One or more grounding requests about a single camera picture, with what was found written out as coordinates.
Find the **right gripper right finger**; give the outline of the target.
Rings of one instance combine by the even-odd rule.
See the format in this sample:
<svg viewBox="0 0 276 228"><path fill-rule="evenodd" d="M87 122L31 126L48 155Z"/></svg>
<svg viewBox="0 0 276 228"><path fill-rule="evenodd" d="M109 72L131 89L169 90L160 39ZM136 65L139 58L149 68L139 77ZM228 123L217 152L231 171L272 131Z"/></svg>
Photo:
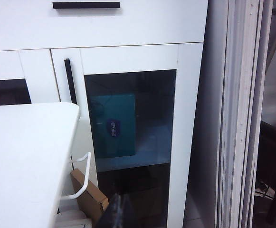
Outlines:
<svg viewBox="0 0 276 228"><path fill-rule="evenodd" d="M123 228L135 227L135 214L128 195L123 195L122 226Z"/></svg>

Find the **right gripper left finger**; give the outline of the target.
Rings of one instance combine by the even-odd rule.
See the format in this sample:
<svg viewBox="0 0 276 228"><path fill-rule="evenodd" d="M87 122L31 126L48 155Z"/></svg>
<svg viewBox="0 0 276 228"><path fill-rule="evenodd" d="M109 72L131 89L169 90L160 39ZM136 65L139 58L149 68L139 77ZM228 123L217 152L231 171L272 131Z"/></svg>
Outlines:
<svg viewBox="0 0 276 228"><path fill-rule="evenodd" d="M101 218L97 222L98 228L121 228L122 227L122 199L115 194Z"/></svg>

